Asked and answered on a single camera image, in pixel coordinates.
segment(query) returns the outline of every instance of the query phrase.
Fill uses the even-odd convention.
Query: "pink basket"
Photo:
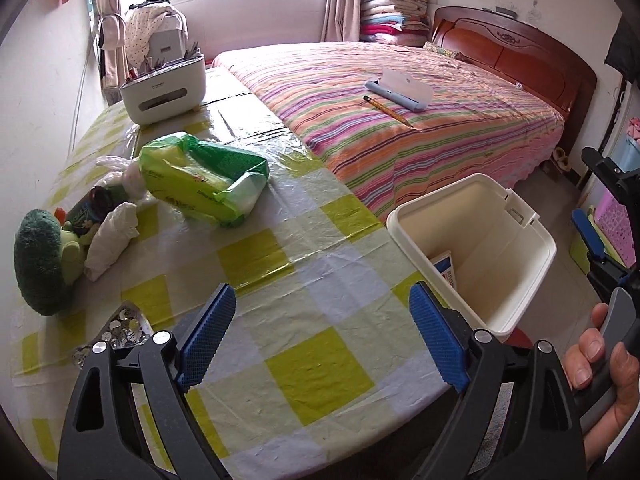
[[[594,220],[625,265],[631,267],[636,262],[636,251],[629,216],[626,214],[626,208],[619,204],[608,190],[605,190],[596,208]]]

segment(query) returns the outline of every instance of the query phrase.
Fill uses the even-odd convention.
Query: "green stuffed toy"
[[[84,269],[84,245],[91,237],[81,239],[66,228],[48,211],[34,209],[22,219],[15,235],[18,287],[27,304],[43,316],[71,304],[71,286]]]

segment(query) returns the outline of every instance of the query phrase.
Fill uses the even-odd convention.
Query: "checkered tablecloth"
[[[203,383],[187,399],[237,480],[298,478],[389,434],[445,389],[407,309],[420,274],[386,229],[261,102],[223,69],[212,104],[152,128],[122,103],[81,139],[44,205],[66,210],[106,170],[99,155],[131,156],[176,131],[265,156],[271,177],[239,228],[188,220],[165,203],[139,213],[140,236],[97,282],[76,283],[70,312],[15,310],[12,378],[25,443],[55,468],[77,369],[70,353],[97,336],[123,300],[155,330],[198,309],[220,282],[238,295]],[[143,429],[170,468],[143,390]]]

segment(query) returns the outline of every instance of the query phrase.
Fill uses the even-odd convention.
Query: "human hand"
[[[590,328],[580,336],[577,345],[568,349],[562,358],[562,367],[567,380],[574,390],[586,388],[593,379],[591,363],[602,359],[605,352],[604,338],[599,327],[607,317],[609,307],[599,303],[591,312],[591,322],[597,328]],[[617,388],[616,402],[602,418],[584,436],[584,451],[587,464],[591,466],[595,460],[604,455],[620,431],[625,427],[638,406],[638,378],[640,364],[622,342],[619,342],[611,353],[609,371]]]

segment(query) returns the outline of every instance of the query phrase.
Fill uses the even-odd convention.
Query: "pillow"
[[[441,56],[451,57],[453,59],[463,60],[465,56],[458,50],[449,50],[448,48],[444,48],[442,46],[437,46],[436,44],[427,41],[423,47],[424,50],[429,50],[430,52],[435,52],[436,54],[440,54]]]

